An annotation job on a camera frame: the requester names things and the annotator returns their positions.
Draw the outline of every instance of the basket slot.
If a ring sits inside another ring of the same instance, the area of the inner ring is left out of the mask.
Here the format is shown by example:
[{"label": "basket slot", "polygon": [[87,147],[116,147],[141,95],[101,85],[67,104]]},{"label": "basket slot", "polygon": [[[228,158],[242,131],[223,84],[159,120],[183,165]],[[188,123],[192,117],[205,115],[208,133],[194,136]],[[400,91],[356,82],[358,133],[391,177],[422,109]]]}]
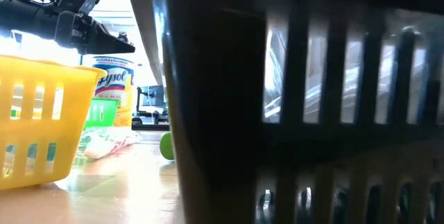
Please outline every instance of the basket slot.
[{"label": "basket slot", "polygon": [[45,164],[45,173],[51,173],[54,170],[54,165],[56,162],[57,153],[60,150],[57,147],[57,143],[49,143],[46,150],[46,164]]},{"label": "basket slot", "polygon": [[37,159],[35,160],[34,172],[37,175],[42,175],[45,172],[46,157],[48,153],[48,145],[44,140],[37,145]]},{"label": "basket slot", "polygon": [[370,188],[366,204],[366,224],[378,224],[378,211],[381,208],[381,185]]},{"label": "basket slot", "polygon": [[293,224],[296,219],[296,174],[280,172],[276,181],[275,223]]},{"label": "basket slot", "polygon": [[400,195],[401,182],[398,173],[398,154],[387,154],[386,169],[382,177],[382,193],[379,204],[378,224],[395,224],[396,206]]},{"label": "basket slot", "polygon": [[331,223],[333,210],[334,169],[319,165],[314,185],[313,224]]},{"label": "basket slot", "polygon": [[339,6],[336,14],[332,14],[330,17],[321,106],[319,109],[320,123],[339,124],[341,121],[345,47],[348,28],[345,11],[345,8]]},{"label": "basket slot", "polygon": [[368,200],[368,160],[366,157],[360,157],[353,161],[352,165],[350,199],[346,210],[345,224],[364,223]]},{"label": "basket slot", "polygon": [[404,183],[399,192],[399,198],[396,205],[396,219],[398,223],[408,223],[411,215],[411,204],[414,199],[411,195],[412,185],[410,182]]},{"label": "basket slot", "polygon": [[307,55],[307,72],[306,77],[306,87],[305,87],[305,104],[304,104],[304,122],[305,123],[318,123],[319,122],[319,107],[321,105],[320,100],[309,100],[313,98],[313,90],[316,86],[310,84],[310,77],[314,74],[319,74],[320,80],[318,84],[318,89],[323,88],[323,70],[325,67],[325,56],[327,50],[327,23],[318,20],[311,19],[311,24],[309,26],[309,44],[308,44],[308,55]]},{"label": "basket slot", "polygon": [[23,87],[23,103],[20,119],[32,119],[35,101],[35,83],[26,83]]},{"label": "basket slot", "polygon": [[20,119],[22,115],[21,113],[23,106],[23,96],[24,96],[24,86],[15,84],[12,91],[12,101],[10,105],[10,118],[13,120]]},{"label": "basket slot", "polygon": [[[359,37],[352,37],[355,33],[360,35]],[[341,123],[354,123],[356,121],[355,112],[357,97],[350,98],[348,96],[349,90],[355,88],[357,91],[357,85],[359,80],[359,67],[356,69],[349,69],[351,63],[361,64],[362,51],[364,49],[364,35],[360,32],[356,32],[354,29],[349,30],[349,36],[347,41],[347,48],[345,54],[345,65],[344,65],[344,79],[343,79],[343,91],[342,91],[342,106],[341,106]],[[356,73],[355,79],[350,79],[350,74]]]},{"label": "basket slot", "polygon": [[432,161],[428,157],[415,159],[409,223],[423,223],[425,219],[429,204],[432,168]]},{"label": "basket slot", "polygon": [[426,65],[422,80],[422,97],[418,108],[418,124],[435,124],[438,121],[439,98],[441,93],[441,70],[443,68],[443,47],[437,41],[437,34],[430,38]]},{"label": "basket slot", "polygon": [[357,106],[355,121],[360,125],[374,124],[377,102],[377,84],[384,34],[384,13],[370,12],[367,24],[368,34],[364,38],[364,53],[359,63],[357,84]]},{"label": "basket slot", "polygon": [[256,184],[256,223],[273,221],[275,216],[276,174],[259,171]]},{"label": "basket slot", "polygon": [[44,87],[36,87],[35,88],[34,109],[33,109],[33,119],[36,119],[36,120],[42,119],[43,100],[44,100]]},{"label": "basket slot", "polygon": [[60,117],[62,116],[62,109],[63,109],[63,95],[64,89],[63,88],[57,88],[54,94],[54,104],[53,104],[53,120],[60,120]]},{"label": "basket slot", "polygon": [[[393,77],[393,74],[391,73],[392,67],[393,67],[393,61],[395,59],[395,46],[393,45],[393,40],[391,38],[383,39],[382,41],[382,47],[381,47],[381,60],[379,64],[378,69],[378,80],[383,79],[384,76],[387,76],[388,80],[390,80],[387,85],[383,85],[382,83],[379,83],[377,86],[377,95],[380,94],[386,94],[390,93],[390,90],[388,92],[386,91],[386,86],[391,86],[391,78]],[[376,113],[375,113],[375,123],[376,124],[387,124],[387,115],[389,113],[389,96],[381,97],[377,96],[376,98]]]},{"label": "basket slot", "polygon": [[413,60],[410,73],[410,86],[409,86],[409,100],[408,100],[408,110],[407,110],[407,124],[416,125],[418,123],[418,118],[420,116],[420,102],[423,95],[420,93],[425,93],[425,86],[427,84],[427,49],[426,45],[429,44],[425,41],[424,35],[418,35],[415,41],[415,49],[413,51]]},{"label": "basket slot", "polygon": [[430,185],[430,202],[427,208],[426,220],[427,224],[429,223],[442,223],[438,222],[437,215],[439,213],[438,208],[440,206],[440,197],[443,195],[442,183],[435,181],[432,185]]},{"label": "basket slot", "polygon": [[56,85],[54,85],[53,83],[45,83],[42,119],[52,118],[55,97],[56,97]]},{"label": "basket slot", "polygon": [[311,188],[302,188],[297,195],[298,212],[296,223],[311,223]]},{"label": "basket slot", "polygon": [[28,146],[28,159],[26,160],[26,174],[27,175],[34,174],[38,146],[39,146],[38,144],[30,144]]},{"label": "basket slot", "polygon": [[392,66],[391,97],[387,123],[406,124],[409,109],[411,65],[415,49],[416,34],[407,30],[401,34]]},{"label": "basket slot", "polygon": [[2,168],[2,176],[5,177],[7,175],[12,174],[12,169],[15,165],[15,145],[7,145],[4,147],[2,152],[3,155],[3,168]]},{"label": "basket slot", "polygon": [[309,13],[304,0],[291,11],[289,19],[281,115],[283,124],[301,123],[303,120],[308,32]]}]

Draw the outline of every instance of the plastic bag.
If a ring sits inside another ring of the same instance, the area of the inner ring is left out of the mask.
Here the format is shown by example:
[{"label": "plastic bag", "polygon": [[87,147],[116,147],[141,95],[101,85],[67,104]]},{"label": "plastic bag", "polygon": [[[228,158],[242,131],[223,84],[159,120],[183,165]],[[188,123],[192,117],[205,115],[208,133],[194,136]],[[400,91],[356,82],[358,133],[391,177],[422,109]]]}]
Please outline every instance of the plastic bag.
[{"label": "plastic bag", "polygon": [[141,140],[142,137],[129,128],[88,128],[80,138],[78,155],[99,159]]}]

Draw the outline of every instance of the lime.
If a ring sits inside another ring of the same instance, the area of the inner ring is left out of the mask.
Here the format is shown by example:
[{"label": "lime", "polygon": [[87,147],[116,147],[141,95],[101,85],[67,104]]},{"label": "lime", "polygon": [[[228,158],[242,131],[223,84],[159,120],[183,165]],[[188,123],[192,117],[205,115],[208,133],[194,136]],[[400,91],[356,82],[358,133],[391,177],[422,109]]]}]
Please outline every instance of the lime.
[{"label": "lime", "polygon": [[160,153],[167,160],[174,160],[173,137],[167,132],[160,138]]}]

